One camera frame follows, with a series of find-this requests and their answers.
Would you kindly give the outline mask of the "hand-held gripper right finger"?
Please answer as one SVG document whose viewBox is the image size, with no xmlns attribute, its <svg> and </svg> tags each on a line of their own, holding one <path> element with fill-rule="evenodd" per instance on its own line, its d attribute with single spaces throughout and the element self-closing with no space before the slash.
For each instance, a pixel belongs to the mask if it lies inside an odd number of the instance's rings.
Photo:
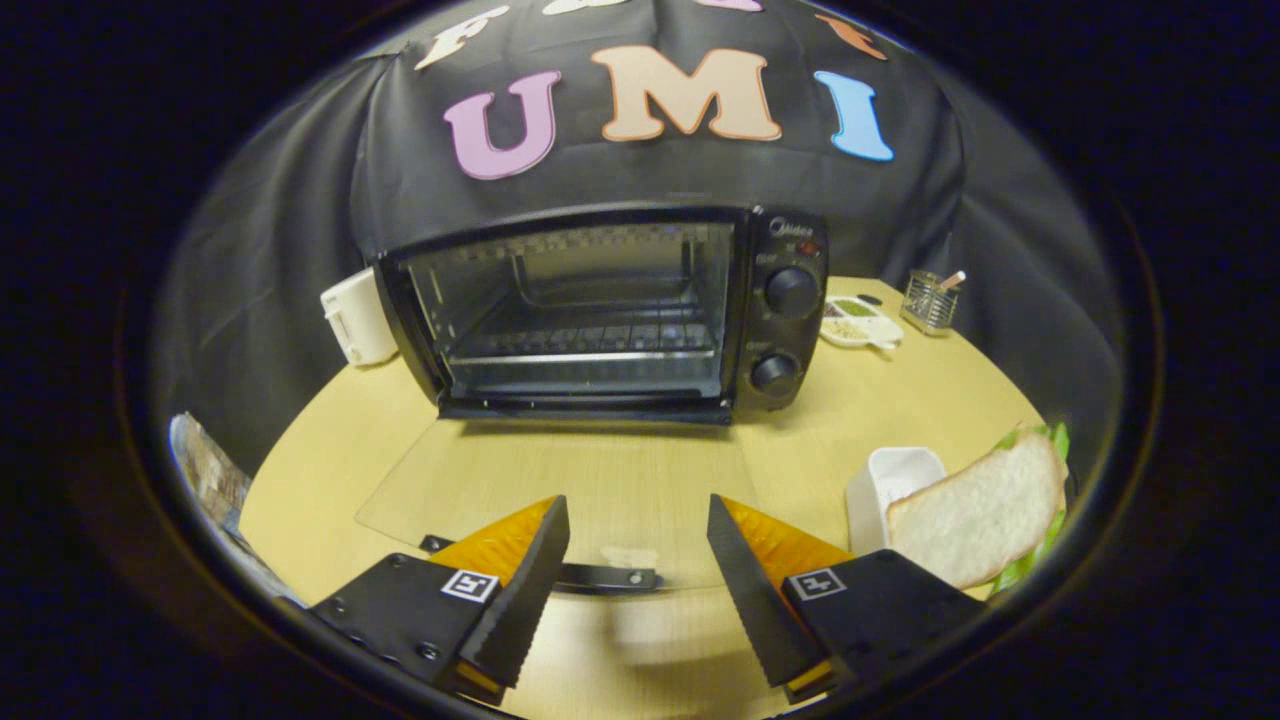
<svg viewBox="0 0 1280 720">
<path fill-rule="evenodd" d="M 855 555 L 723 495 L 707 538 L 767 683 L 792 703 L 904 691 L 988 612 L 901 553 Z"/>
</svg>

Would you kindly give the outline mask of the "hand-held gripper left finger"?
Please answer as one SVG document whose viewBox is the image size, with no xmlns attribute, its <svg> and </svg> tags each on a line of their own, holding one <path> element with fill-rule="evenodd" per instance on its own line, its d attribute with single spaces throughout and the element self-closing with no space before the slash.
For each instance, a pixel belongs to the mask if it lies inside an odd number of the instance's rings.
<svg viewBox="0 0 1280 720">
<path fill-rule="evenodd" d="M 570 537 L 567 498 L 554 495 L 429 559 L 389 553 L 308 614 L 424 685 L 498 705 L 518 682 Z"/>
</svg>

